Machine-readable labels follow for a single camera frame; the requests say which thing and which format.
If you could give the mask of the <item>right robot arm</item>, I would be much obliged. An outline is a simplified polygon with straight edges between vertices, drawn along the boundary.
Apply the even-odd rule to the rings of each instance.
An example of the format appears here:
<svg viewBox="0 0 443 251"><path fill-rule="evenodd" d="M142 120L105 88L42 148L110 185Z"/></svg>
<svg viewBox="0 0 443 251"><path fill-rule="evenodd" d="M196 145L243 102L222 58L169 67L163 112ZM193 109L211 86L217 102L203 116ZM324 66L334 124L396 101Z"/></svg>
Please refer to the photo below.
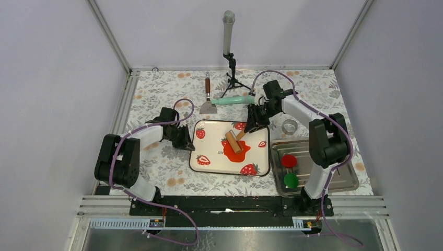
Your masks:
<svg viewBox="0 0 443 251"><path fill-rule="evenodd" d="M337 167L352 157L352 141L348 135L345 117L341 113L326 115L298 97L274 97L262 105L247 106L246 133L253 133L270 124L270 118L279 113L292 116L309 130L309 154L313 161L311 174L302 189L300 210L313 215L320 209L319 199L328 188L331 175Z"/></svg>

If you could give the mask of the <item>black tripod mic stand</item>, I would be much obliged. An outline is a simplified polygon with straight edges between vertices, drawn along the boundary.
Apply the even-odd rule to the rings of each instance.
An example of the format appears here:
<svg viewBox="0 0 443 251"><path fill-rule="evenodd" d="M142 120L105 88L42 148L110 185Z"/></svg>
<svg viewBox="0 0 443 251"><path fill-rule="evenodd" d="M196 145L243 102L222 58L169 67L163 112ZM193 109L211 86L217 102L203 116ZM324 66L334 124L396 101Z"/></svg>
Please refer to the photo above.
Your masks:
<svg viewBox="0 0 443 251"><path fill-rule="evenodd" d="M227 87L225 89L225 91L223 92L223 94L221 95L221 98L224 98L227 94L227 92L229 90L233 90L236 88L246 88L251 92L251 87L246 86L245 84L241 83L237 78L236 78L236 59L234 58L234 54L233 53L228 53L228 54L224 54L223 57L228 60L228 67L230 69L230 73L226 73L226 76L228 77L227 79Z"/></svg>

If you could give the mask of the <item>wooden dough roller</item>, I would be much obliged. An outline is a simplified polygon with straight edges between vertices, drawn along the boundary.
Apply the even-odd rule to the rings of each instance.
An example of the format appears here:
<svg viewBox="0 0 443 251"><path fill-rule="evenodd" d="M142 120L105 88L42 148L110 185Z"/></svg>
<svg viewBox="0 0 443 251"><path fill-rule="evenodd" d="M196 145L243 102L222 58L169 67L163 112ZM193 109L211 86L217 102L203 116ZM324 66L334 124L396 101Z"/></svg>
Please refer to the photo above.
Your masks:
<svg viewBox="0 0 443 251"><path fill-rule="evenodd" d="M247 135L247 133L244 133L244 131L240 131L238 134L235 134L232 130L230 130L225 133L225 138L235 154L240 154L244 149L248 151L251 148L248 145L243 146L240 143L241 139L245 135Z"/></svg>

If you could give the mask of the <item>silver microphone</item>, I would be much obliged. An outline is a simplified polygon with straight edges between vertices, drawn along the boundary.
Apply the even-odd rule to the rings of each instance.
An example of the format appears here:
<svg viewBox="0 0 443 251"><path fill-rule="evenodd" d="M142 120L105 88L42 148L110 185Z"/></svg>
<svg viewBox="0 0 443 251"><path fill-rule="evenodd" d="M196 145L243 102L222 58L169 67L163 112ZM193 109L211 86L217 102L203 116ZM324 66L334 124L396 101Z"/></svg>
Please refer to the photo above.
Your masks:
<svg viewBox="0 0 443 251"><path fill-rule="evenodd" d="M230 53L232 29L235 23L235 14L231 10L224 12L223 18L224 36L223 36L223 55Z"/></svg>

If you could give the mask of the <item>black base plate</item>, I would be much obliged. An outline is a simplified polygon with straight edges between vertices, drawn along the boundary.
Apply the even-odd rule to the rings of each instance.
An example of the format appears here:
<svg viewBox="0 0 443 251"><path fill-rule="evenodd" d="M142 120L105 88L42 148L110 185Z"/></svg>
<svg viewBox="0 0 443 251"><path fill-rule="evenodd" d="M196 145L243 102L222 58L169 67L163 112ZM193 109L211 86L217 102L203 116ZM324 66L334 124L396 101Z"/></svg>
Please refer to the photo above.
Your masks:
<svg viewBox="0 0 443 251"><path fill-rule="evenodd" d="M158 216L167 227L191 227L176 209L184 211L198 227L293 227L293 218L316 219L319 210L301 212L298 200L280 196L160 196L160 207L133 200L131 216Z"/></svg>

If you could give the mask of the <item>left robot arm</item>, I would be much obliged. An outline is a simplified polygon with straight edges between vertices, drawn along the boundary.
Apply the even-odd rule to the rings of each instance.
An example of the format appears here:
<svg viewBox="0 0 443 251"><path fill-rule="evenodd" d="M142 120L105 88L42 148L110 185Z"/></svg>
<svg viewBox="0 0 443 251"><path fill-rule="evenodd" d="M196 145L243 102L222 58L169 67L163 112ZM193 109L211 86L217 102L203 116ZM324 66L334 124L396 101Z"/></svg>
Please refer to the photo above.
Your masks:
<svg viewBox="0 0 443 251"><path fill-rule="evenodd" d="M163 107L160 115L149 120L139 129L128 133L128 137L117 134L104 136L94 176L115 189L141 200L142 208L155 215L162 208L162 201L155 196L157 187L139 177L141 150L154 143L167 140L175 149L194 151L187 125L180 125L179 113Z"/></svg>

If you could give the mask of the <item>strawberry print white tray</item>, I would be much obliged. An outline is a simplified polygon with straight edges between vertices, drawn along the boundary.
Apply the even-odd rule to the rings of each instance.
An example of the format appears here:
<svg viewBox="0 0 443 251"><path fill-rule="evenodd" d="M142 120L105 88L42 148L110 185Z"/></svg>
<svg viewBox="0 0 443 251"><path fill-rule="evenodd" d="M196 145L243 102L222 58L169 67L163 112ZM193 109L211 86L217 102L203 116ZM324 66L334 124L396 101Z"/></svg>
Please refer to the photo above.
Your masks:
<svg viewBox="0 0 443 251"><path fill-rule="evenodd" d="M245 122L200 120L196 123L189 167L196 172L263 177L270 171L270 130L247 133L240 143L251 147L235 154L225 138L232 130L243 131Z"/></svg>

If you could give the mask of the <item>wooden handled metal scraper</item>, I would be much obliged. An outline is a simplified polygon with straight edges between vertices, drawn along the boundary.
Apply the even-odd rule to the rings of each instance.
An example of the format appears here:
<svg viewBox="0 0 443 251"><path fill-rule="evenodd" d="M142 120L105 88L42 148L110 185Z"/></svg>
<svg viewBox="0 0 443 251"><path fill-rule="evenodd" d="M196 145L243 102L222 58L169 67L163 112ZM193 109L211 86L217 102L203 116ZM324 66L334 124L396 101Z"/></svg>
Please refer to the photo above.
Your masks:
<svg viewBox="0 0 443 251"><path fill-rule="evenodd" d="M205 95L206 101L200 107L200 114L216 114L216 105L211 102L211 81L209 72L205 73Z"/></svg>

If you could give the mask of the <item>red dough disc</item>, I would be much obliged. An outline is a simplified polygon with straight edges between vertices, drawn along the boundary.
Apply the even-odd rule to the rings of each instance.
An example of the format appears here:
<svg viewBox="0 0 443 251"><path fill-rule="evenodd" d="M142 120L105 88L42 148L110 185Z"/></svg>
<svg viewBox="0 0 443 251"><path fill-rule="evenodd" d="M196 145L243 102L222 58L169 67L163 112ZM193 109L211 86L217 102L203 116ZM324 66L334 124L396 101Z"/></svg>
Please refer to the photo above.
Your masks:
<svg viewBox="0 0 443 251"><path fill-rule="evenodd" d="M293 155L286 154L281 158L281 165L285 168L294 168L297 166L297 158Z"/></svg>

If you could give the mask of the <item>green dough disc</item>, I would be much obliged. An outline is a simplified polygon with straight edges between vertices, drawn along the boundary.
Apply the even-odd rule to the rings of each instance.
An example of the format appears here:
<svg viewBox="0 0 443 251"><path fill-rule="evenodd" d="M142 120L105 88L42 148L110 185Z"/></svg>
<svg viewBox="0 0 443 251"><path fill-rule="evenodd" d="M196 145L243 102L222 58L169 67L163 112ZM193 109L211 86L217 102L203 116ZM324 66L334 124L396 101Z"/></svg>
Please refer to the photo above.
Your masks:
<svg viewBox="0 0 443 251"><path fill-rule="evenodd" d="M296 189L299 185L299 179L294 173L287 173L284 176L284 184L289 189Z"/></svg>

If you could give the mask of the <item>mint green rolling pin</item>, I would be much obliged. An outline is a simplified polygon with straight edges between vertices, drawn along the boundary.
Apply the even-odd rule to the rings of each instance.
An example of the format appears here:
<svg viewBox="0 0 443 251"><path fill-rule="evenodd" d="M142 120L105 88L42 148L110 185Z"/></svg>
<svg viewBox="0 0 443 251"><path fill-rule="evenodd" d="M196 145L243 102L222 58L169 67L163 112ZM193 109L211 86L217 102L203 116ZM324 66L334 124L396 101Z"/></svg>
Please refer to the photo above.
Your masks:
<svg viewBox="0 0 443 251"><path fill-rule="evenodd" d="M211 101L213 105L231 105L231 104L254 104L255 98L250 95L236 96L236 97L224 97L214 99Z"/></svg>

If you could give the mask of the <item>small round metal cup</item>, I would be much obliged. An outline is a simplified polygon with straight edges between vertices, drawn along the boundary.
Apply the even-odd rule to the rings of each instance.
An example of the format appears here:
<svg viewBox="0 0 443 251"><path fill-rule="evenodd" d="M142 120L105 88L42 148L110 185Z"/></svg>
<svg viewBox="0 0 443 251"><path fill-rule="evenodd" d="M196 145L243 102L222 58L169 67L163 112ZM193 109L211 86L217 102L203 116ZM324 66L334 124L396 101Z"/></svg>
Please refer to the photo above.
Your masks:
<svg viewBox="0 0 443 251"><path fill-rule="evenodd" d="M281 129L285 135L294 135L298 130L298 123L293 119L286 119L283 122Z"/></svg>

